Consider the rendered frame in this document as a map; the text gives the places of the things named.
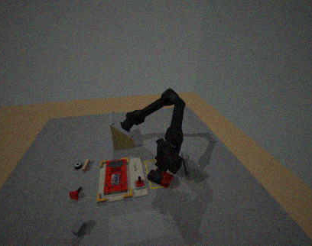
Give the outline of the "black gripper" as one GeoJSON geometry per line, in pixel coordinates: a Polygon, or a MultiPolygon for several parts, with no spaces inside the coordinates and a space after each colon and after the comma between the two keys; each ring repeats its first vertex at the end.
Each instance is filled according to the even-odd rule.
{"type": "Polygon", "coordinates": [[[150,180],[153,183],[156,184],[160,184],[161,181],[163,180],[164,176],[163,176],[163,171],[167,172],[167,168],[164,167],[165,163],[162,159],[158,158],[158,156],[155,157],[155,160],[157,160],[155,166],[158,167],[158,170],[151,170],[148,175],[147,178],[148,180],[150,180]]]}

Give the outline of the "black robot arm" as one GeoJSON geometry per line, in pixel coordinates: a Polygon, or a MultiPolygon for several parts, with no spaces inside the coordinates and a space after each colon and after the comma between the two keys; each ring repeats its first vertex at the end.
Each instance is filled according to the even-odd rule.
{"type": "Polygon", "coordinates": [[[139,125],[145,121],[145,117],[158,109],[166,106],[174,105],[174,111],[171,119],[171,126],[167,129],[163,138],[156,141],[157,156],[165,163],[166,168],[173,174],[181,168],[183,158],[180,157],[180,148],[184,141],[182,132],[182,121],[184,116],[185,101],[171,88],[162,93],[161,97],[142,110],[128,112],[123,122],[120,122],[122,129],[130,132],[130,128],[135,124],[139,125]],[[172,146],[173,145],[173,146],[172,146]]]}

